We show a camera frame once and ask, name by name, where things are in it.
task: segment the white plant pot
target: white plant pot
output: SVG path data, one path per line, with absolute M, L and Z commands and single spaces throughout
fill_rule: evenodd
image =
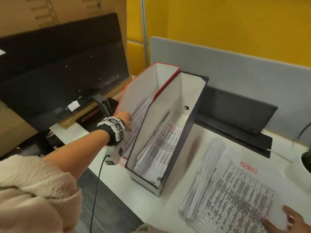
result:
M 291 180 L 294 184 L 303 190 L 311 191 L 311 173 L 305 168 L 301 160 L 302 154 L 299 159 L 293 161 L 284 170 L 286 178 Z

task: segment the desk surface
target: desk surface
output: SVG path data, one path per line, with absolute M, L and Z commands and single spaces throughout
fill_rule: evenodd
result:
M 56 124 L 51 127 L 51 130 L 64 144 L 68 144 L 88 134 L 78 124 L 74 124 L 67 130 Z M 291 141 L 278 137 L 268 131 L 264 133 L 273 137 L 272 150 L 285 155 L 285 158 L 288 160 L 294 159 L 301 152 L 305 151 L 305 147 L 303 146 L 292 146 Z M 120 165 L 104 165 L 100 179 L 143 222 L 171 233 L 195 232 L 179 217 L 178 209 L 193 182 L 204 152 L 211 140 L 215 137 L 221 136 L 194 124 L 160 197 L 154 196 L 133 182 L 127 170 Z M 284 158 L 274 153 L 271 153 L 270 159 L 267 159 L 224 137 L 221 138 L 226 145 L 230 145 L 241 155 L 265 163 L 268 167 L 277 169 L 279 172 L 282 172 L 289 164 Z M 105 152 L 106 148 L 103 148 L 89 166 L 97 176 Z M 305 193 L 304 201 L 293 200 L 285 204 L 298 211 L 307 223 L 311 223 L 311 215 L 309 214 L 311 206 L 310 194 Z

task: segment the potted plant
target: potted plant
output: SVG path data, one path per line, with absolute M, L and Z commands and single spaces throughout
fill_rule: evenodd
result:
M 293 161 L 284 174 L 301 189 L 311 191 L 311 148 Z

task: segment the black wire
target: black wire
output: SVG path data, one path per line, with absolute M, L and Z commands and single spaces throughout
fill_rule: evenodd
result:
M 106 157 L 110 157 L 110 155 L 107 154 L 107 155 L 104 157 L 103 162 L 101 163 L 101 166 L 100 166 L 100 169 L 99 169 L 98 180 L 97 180 L 97 186 L 96 186 L 96 191 L 95 191 L 95 198 L 94 198 L 94 205 L 93 205 L 92 216 L 91 216 L 90 233 L 92 233 L 93 217 L 94 217 L 94 211 L 95 211 L 96 196 L 97 196 L 97 189 L 98 189 L 98 184 L 99 184 L 100 172 L 101 172 L 101 168 L 103 167 L 103 164 L 104 164 L 104 161 L 105 161 Z
M 308 125 L 305 126 L 304 129 L 302 129 L 302 131 L 299 133 L 299 136 L 297 138 L 297 140 L 300 138 L 300 136 L 302 135 L 302 133 L 304 133 L 304 131 L 311 125 L 311 123 L 309 123 Z

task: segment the black monitor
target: black monitor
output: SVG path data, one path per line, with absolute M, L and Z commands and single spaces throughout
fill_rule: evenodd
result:
M 0 39 L 0 100 L 38 132 L 129 77 L 116 13 Z

